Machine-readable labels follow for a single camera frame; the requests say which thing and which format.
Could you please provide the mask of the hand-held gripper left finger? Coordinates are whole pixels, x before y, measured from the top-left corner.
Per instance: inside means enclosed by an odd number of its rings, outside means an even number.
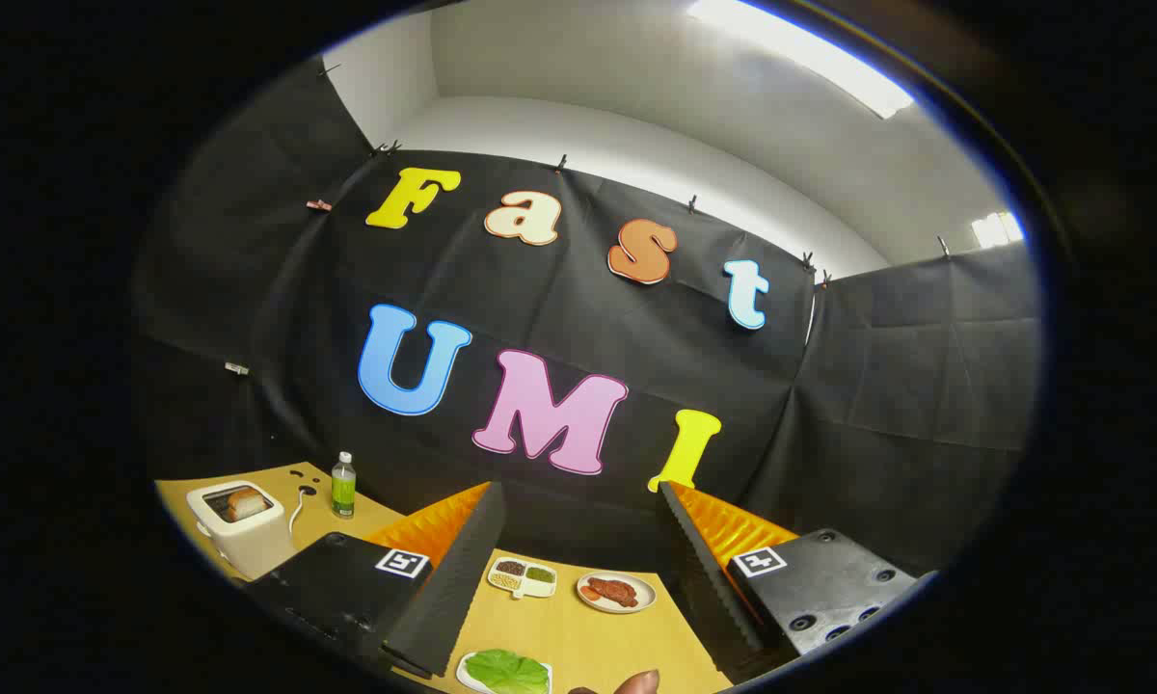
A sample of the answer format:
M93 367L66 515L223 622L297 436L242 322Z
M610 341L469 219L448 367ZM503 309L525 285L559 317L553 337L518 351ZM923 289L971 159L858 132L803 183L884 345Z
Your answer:
M245 593L283 627L370 673L445 673L504 525L486 482L366 537L329 532Z

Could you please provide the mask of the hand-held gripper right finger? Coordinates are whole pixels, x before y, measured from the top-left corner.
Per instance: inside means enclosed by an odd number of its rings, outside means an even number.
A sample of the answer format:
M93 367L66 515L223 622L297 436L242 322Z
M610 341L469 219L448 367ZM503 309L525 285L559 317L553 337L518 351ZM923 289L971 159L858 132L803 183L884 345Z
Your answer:
M828 651L930 582L830 527L794 533L675 482L658 494L666 588L731 682Z

